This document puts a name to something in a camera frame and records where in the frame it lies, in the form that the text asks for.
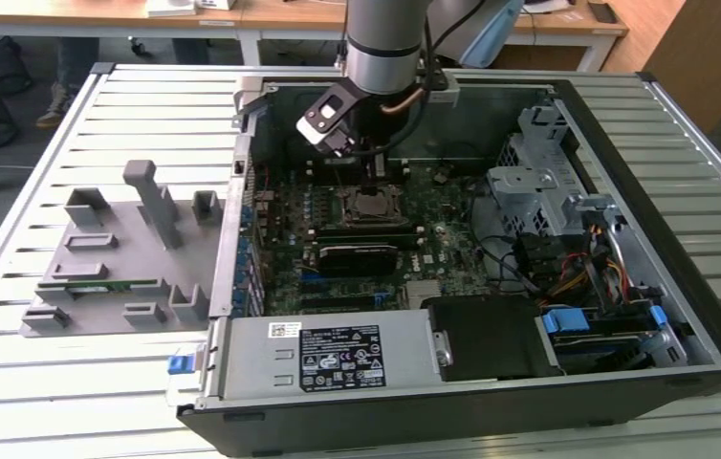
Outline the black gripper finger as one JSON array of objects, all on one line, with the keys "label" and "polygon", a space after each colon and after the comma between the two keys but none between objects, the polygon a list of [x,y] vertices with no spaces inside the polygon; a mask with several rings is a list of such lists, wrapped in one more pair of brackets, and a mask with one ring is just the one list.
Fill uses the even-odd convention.
[{"label": "black gripper finger", "polygon": [[365,167],[362,177],[362,194],[377,196],[390,185],[389,158],[386,153],[367,156],[362,160]]}]

